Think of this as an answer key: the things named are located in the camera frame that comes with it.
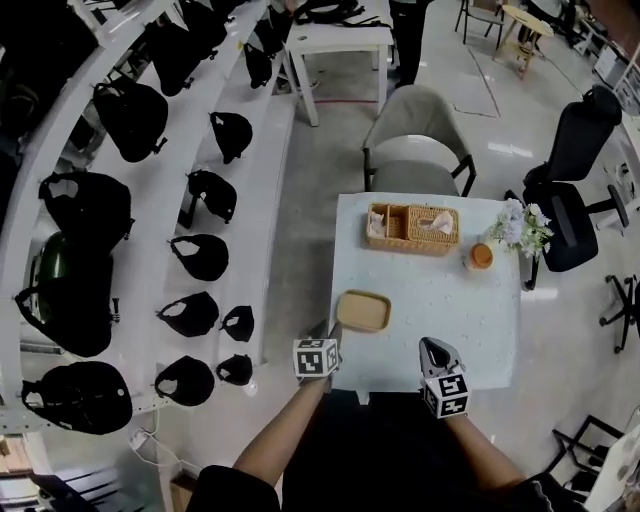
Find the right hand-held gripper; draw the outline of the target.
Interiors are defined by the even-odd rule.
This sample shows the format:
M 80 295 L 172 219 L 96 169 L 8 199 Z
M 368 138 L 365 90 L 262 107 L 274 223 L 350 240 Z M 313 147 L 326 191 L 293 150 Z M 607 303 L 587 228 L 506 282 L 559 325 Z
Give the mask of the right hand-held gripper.
M 419 358 L 423 376 L 430 377 L 423 383 L 423 400 L 431 414 L 437 419 L 466 415 L 471 390 L 458 351 L 440 339 L 422 337 Z M 432 377 L 434 371 L 443 372 Z

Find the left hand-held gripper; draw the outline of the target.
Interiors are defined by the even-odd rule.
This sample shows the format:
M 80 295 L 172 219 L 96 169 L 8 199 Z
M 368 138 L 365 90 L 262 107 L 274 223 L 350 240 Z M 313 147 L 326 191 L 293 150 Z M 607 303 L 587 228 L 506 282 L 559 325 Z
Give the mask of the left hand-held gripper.
M 329 377 L 341 364 L 343 327 L 335 323 L 328 335 L 328 320 L 323 319 L 293 342 L 293 367 L 299 383 Z

